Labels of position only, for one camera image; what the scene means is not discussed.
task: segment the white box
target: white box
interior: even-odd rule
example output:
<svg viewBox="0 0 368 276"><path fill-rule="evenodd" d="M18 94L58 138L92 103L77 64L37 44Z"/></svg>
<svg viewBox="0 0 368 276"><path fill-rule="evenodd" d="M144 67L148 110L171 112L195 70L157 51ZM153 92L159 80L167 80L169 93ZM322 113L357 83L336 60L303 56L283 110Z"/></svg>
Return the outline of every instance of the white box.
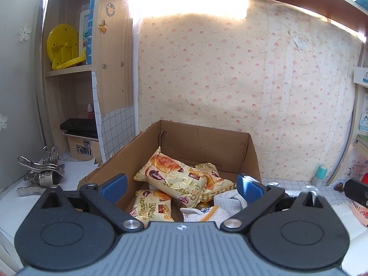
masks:
<svg viewBox="0 0 368 276"><path fill-rule="evenodd" d="M353 82L368 88L368 68L355 67Z"/></svg>

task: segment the screw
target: screw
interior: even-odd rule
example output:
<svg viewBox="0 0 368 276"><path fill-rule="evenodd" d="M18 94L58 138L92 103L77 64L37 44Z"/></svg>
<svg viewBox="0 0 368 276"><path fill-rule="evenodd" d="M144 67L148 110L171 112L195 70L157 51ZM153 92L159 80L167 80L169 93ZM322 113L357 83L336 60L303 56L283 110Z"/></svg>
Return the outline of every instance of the screw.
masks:
<svg viewBox="0 0 368 276"><path fill-rule="evenodd" d="M126 220L123 222L123 226L128 229L137 229L140 226L140 222L138 220Z"/></svg>
<svg viewBox="0 0 368 276"><path fill-rule="evenodd" d="M224 225L227 228L239 228L242 225L242 222L238 219L227 219L224 222Z"/></svg>

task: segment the small bottle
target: small bottle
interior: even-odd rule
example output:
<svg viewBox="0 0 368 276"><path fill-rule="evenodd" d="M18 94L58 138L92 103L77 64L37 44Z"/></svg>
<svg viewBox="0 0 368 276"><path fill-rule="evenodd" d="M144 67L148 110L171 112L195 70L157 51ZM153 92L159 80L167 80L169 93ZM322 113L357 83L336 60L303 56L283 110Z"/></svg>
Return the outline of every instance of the small bottle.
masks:
<svg viewBox="0 0 368 276"><path fill-rule="evenodd" d="M88 104L87 117L88 117L88 119L94 119L95 118L95 112L93 110L92 104Z"/></svg>
<svg viewBox="0 0 368 276"><path fill-rule="evenodd" d="M327 167L324 165L319 166L316 175L312 178L311 184L317 188L320 188L323 184L323 179L326 175Z"/></svg>

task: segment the cardboard box flap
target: cardboard box flap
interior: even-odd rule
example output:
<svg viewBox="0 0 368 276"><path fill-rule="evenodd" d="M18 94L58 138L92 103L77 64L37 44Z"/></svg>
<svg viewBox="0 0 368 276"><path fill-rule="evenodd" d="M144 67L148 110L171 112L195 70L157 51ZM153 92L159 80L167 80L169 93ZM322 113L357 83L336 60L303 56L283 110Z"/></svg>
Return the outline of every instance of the cardboard box flap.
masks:
<svg viewBox="0 0 368 276"><path fill-rule="evenodd" d="M259 182L261 181L261 173L259 172L257 153L255 152L252 137L248 136L248 146L245 151L244 161L240 167L240 173L248 174Z"/></svg>
<svg viewBox="0 0 368 276"><path fill-rule="evenodd" d="M161 152L186 164L205 163L205 153L198 140L197 126L162 120Z"/></svg>
<svg viewBox="0 0 368 276"><path fill-rule="evenodd" d="M162 121L161 128L163 154L186 164L209 162L221 171L240 171L248 148L248 133L170 121Z"/></svg>

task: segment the plastic bag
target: plastic bag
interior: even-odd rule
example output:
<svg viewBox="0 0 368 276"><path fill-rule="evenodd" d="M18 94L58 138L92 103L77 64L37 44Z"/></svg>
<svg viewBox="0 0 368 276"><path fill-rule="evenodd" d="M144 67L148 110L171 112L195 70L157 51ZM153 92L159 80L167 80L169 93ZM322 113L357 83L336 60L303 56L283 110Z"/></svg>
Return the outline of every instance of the plastic bag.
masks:
<svg viewBox="0 0 368 276"><path fill-rule="evenodd" d="M200 201L209 202L213 200L215 195L220 193L230 191L236 188L236 184L234 184L230 180L224 180L219 177L219 173L215 167L215 165L211 163L198 164L194 166L198 168L200 171L204 173L207 178L207 183L204 186L202 196Z"/></svg>
<svg viewBox="0 0 368 276"><path fill-rule="evenodd" d="M150 221L174 222L171 217L171 197L159 190L140 190L133 210L129 213L141 221L144 226Z"/></svg>
<svg viewBox="0 0 368 276"><path fill-rule="evenodd" d="M158 148L148 163L134 176L179 200L185 207L195 207L201 197L207 177L192 168L161 153Z"/></svg>

